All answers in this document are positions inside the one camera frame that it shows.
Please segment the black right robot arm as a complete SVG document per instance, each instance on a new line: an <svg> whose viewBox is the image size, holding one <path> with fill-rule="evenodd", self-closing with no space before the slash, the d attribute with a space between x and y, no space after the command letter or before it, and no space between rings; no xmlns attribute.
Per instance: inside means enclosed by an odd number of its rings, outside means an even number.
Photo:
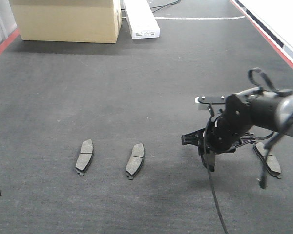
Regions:
<svg viewBox="0 0 293 234"><path fill-rule="evenodd" d="M293 94L251 88L228 96L225 109L204 131L204 140L217 154L227 151L253 126L280 133L293 115Z"/></svg>

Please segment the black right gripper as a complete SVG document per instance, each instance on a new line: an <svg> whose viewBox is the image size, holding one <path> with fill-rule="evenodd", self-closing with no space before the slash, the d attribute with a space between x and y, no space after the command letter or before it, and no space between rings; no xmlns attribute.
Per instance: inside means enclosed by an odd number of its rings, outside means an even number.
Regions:
<svg viewBox="0 0 293 234"><path fill-rule="evenodd" d="M215 121L203 128L181 136L182 145L199 146L199 153L221 154L246 144L255 143L255 135L247 133L253 126L249 108L227 108Z"/></svg>

